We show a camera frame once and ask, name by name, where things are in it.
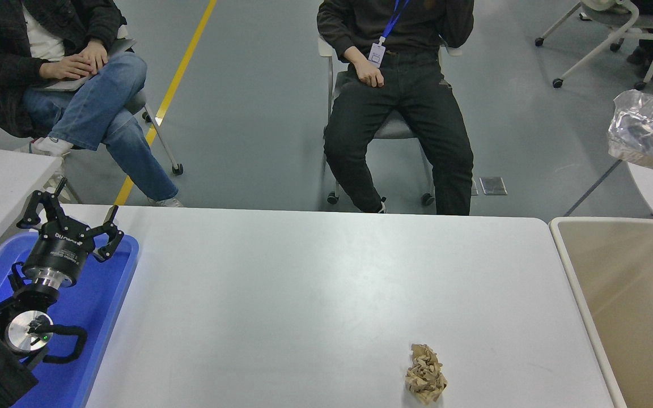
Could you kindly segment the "person's right hand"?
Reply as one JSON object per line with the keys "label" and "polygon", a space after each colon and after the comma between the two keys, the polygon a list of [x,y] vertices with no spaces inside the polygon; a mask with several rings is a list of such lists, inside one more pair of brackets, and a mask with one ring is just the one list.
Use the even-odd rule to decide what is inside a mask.
{"label": "person's right hand", "polygon": [[39,67],[39,76],[47,80],[74,80],[96,73],[94,63],[80,54],[63,57],[57,62],[45,62]]}
{"label": "person's right hand", "polygon": [[352,63],[355,67],[358,80],[365,85],[373,88],[381,88],[384,86],[384,77],[376,65],[368,61],[366,58],[357,58]]}

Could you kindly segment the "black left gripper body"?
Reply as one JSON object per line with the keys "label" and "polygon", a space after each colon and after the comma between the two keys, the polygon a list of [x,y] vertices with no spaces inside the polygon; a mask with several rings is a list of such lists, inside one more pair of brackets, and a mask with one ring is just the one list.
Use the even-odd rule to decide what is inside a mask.
{"label": "black left gripper body", "polygon": [[23,273],[33,280],[41,270],[64,274],[77,281],[88,254],[94,251],[94,239],[81,237],[89,226],[78,220],[49,220],[39,230],[39,237],[23,264]]}

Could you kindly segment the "person's left hand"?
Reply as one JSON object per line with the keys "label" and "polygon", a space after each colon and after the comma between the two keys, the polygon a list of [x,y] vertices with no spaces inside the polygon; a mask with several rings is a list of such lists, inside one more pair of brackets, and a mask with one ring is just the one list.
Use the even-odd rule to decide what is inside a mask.
{"label": "person's left hand", "polygon": [[89,75],[98,74],[108,62],[107,50],[101,40],[93,38],[88,41],[82,52],[76,54],[77,61],[88,66],[85,69]]}

